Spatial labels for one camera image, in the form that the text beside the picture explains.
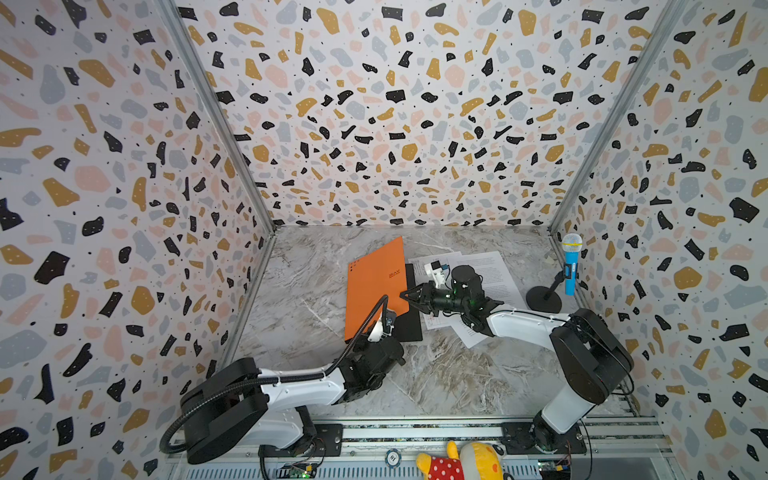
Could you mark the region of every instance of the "terrazzo wallpaper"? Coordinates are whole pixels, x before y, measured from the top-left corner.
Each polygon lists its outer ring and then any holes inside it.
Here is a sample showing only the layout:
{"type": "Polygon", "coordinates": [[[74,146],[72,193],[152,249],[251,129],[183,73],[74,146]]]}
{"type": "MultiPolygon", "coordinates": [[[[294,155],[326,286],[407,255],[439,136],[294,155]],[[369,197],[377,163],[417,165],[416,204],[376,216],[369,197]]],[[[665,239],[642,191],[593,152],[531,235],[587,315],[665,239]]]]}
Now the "terrazzo wallpaper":
{"type": "Polygon", "coordinates": [[[160,478],[264,233],[153,4],[0,15],[0,477],[160,478]]]}
{"type": "Polygon", "coordinates": [[[768,478],[767,8],[690,2],[564,224],[696,480],[768,478]]]}
{"type": "Polygon", "coordinates": [[[542,225],[664,0],[179,0],[275,223],[542,225]]]}

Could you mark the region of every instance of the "blue microphone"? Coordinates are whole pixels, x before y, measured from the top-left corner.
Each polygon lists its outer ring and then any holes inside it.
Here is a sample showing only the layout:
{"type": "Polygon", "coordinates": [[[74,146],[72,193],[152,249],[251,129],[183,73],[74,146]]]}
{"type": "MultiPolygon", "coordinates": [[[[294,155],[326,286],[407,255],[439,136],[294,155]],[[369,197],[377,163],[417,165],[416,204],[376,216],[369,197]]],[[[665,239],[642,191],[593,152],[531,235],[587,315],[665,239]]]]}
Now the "blue microphone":
{"type": "Polygon", "coordinates": [[[565,265],[563,276],[565,277],[565,294],[573,295],[576,292],[576,267],[578,265],[578,253],[581,251],[581,235],[569,233],[563,237],[563,251],[565,252],[565,265]]]}

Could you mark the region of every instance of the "white arm segment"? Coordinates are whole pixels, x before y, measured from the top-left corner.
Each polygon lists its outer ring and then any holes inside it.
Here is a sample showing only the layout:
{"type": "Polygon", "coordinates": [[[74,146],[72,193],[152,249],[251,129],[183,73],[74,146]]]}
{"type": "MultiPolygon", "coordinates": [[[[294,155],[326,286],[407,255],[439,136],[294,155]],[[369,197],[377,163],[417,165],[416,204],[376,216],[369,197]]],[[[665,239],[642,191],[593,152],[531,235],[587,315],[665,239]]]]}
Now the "white arm segment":
{"type": "MultiPolygon", "coordinates": [[[[261,369],[261,376],[293,376],[322,372],[328,365],[319,369],[279,370],[261,369]]],[[[270,411],[295,409],[304,405],[332,405],[344,395],[344,375],[335,369],[324,379],[307,380],[305,382],[277,383],[262,385],[261,391],[270,396],[267,403],[270,411]]]]}
{"type": "MultiPolygon", "coordinates": [[[[570,319],[568,315],[531,312],[509,305],[500,305],[488,316],[488,326],[496,336],[506,336],[534,343],[554,351],[549,334],[570,319]]],[[[566,383],[560,392],[542,409],[541,417],[557,433],[566,433],[594,403],[582,399],[566,383]]]]}

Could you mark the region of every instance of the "stuffed toy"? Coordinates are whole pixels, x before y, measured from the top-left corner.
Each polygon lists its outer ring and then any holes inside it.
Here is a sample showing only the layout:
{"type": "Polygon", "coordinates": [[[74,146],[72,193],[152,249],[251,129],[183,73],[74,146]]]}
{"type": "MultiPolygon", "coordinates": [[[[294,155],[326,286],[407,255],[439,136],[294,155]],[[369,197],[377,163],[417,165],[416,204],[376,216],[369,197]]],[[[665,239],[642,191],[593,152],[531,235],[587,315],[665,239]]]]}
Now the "stuffed toy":
{"type": "Polygon", "coordinates": [[[461,453],[454,442],[448,443],[448,458],[419,453],[416,466],[424,473],[424,480],[502,480],[502,463],[493,445],[472,442],[462,447],[461,453]]]}

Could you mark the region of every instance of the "black stand base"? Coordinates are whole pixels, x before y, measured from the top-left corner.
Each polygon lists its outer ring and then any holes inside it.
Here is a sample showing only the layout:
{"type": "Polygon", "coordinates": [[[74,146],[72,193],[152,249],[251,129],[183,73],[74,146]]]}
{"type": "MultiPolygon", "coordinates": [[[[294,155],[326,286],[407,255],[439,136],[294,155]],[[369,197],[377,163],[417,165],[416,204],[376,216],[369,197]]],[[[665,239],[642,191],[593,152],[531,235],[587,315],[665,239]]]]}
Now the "black stand base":
{"type": "MultiPolygon", "coordinates": [[[[502,445],[507,449],[507,455],[541,455],[541,450],[536,448],[535,437],[532,433],[531,422],[502,423],[502,445]]],[[[568,453],[568,443],[571,444],[571,453],[587,453],[584,440],[580,439],[578,424],[574,424],[563,435],[558,435],[554,450],[558,454],[568,453]]]]}
{"type": "Polygon", "coordinates": [[[535,286],[525,294],[528,308],[537,312],[560,313],[563,303],[560,296],[546,286],[535,286]]]}
{"type": "Polygon", "coordinates": [[[341,441],[344,438],[344,425],[341,423],[316,423],[317,437],[315,437],[315,447],[311,443],[305,452],[294,452],[291,450],[276,449],[271,445],[264,446],[264,457],[302,457],[312,453],[313,458],[338,457],[341,456],[341,441]]]}

